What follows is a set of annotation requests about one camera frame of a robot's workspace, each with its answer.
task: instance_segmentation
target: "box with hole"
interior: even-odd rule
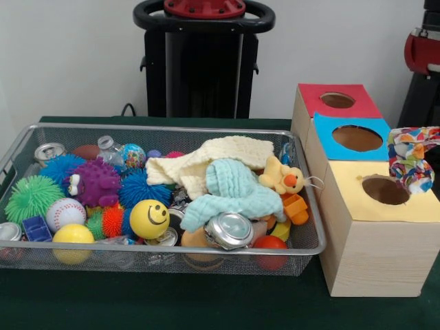
[[[305,147],[310,173],[323,179],[329,160],[387,161],[390,130],[380,118],[330,118],[316,114]],[[319,201],[322,191],[315,189],[315,194]]]
[[[291,130],[299,136],[303,148],[316,113],[335,118],[382,118],[362,85],[299,84]]]
[[[409,195],[388,162],[330,161],[320,197],[332,296],[420,295],[440,247],[440,203]]]

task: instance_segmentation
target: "rubber duck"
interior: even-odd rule
[[[278,194],[296,194],[303,189],[305,180],[303,172],[296,167],[282,165],[275,156],[270,156],[262,175],[258,177],[261,185],[273,188]]]

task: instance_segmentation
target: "pink ball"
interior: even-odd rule
[[[185,156],[185,154],[181,153],[180,151],[171,151],[168,155],[165,156],[165,158],[178,158],[181,156]]]

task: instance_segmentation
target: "green tablecloth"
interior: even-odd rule
[[[41,121],[290,128],[289,120],[46,117]],[[0,329],[131,327],[439,329],[440,259],[419,298],[331,298],[318,257],[299,278],[0,270]]]

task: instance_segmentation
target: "wire basket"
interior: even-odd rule
[[[24,129],[0,162],[0,223],[6,221],[5,206],[12,187],[23,177],[38,174],[35,149],[48,142],[63,144],[67,152],[84,144],[95,144],[110,135],[121,144],[135,143],[144,150],[158,149],[190,153],[206,140],[243,135],[274,143],[276,155],[291,144],[291,166],[308,176],[303,150],[297,137],[287,131],[236,129],[184,129],[175,127],[35,124]],[[309,206],[306,224],[293,226],[287,250],[239,249],[226,252],[206,247],[160,247],[150,245],[106,245],[0,241],[0,268],[33,270],[87,270],[105,272],[166,272],[299,276],[313,255],[324,250],[326,241],[314,192],[305,187],[302,197]],[[54,250],[89,257],[78,265],[66,265]]]

